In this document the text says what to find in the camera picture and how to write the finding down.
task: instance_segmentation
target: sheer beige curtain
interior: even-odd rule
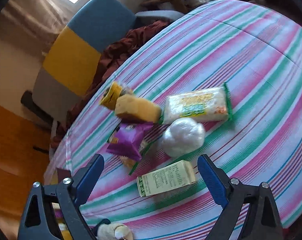
[[[1,13],[49,47],[73,16],[57,0],[9,0]]]

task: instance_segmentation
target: chair backrest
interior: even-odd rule
[[[136,16],[117,0],[90,0],[59,34],[43,62],[33,101],[58,121],[89,88],[103,50],[125,36]]]

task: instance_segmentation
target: maroon fabric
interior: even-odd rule
[[[168,26],[168,23],[156,21],[155,23],[138,29],[130,30],[126,37],[108,46],[98,63],[92,84],[84,98],[67,112],[64,125],[59,124],[56,136],[51,140],[51,147],[56,149],[67,130],[76,120],[82,109],[98,91],[101,85],[116,71],[130,56],[140,49],[147,41]]]

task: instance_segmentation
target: yellow chair panel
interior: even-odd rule
[[[101,53],[65,27],[52,45],[43,67],[78,96],[85,94],[97,70]]]

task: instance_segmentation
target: striped tablecloth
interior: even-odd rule
[[[164,106],[168,95],[227,82],[234,121],[205,123],[204,145],[179,159],[159,147],[166,126],[147,136],[155,142],[136,172],[105,153],[119,119],[99,106],[113,80],[139,97]],[[229,177],[245,184],[266,181],[281,221],[289,227],[302,213],[302,28],[264,7],[218,0],[195,9],[160,32],[130,57],[81,112],[56,151],[46,173],[68,168],[74,174],[100,153],[105,169],[81,212],[90,226],[101,218],[120,221],[135,239],[203,239],[217,220],[217,206],[197,170],[206,153]],[[197,182],[141,198],[136,177],[174,161],[191,161]],[[236,239],[248,206],[231,236]]]

